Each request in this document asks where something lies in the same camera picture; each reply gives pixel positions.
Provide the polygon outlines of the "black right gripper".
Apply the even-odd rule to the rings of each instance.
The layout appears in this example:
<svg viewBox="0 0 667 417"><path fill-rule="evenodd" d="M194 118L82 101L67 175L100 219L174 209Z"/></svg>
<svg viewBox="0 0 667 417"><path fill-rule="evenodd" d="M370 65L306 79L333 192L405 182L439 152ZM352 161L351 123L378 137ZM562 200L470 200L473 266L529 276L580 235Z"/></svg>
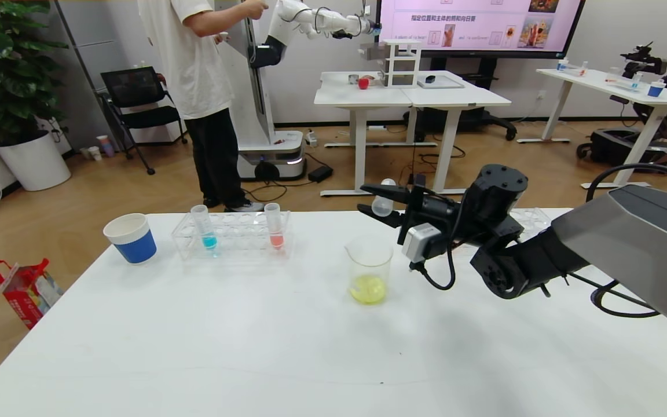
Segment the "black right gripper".
<svg viewBox="0 0 667 417"><path fill-rule="evenodd" d="M357 210L365 216L392 229L400 227L397 244L404 245L408 230L421 224L431 224L436 227L448 243L455 240L455 225L460 203L427 188L424 175L414 174L409 189L399 185L365 183L360 190L375 196L372 205L384 201L406 205L404 214L392 211L382 217L374 212L372 206L357 204Z"/></svg>

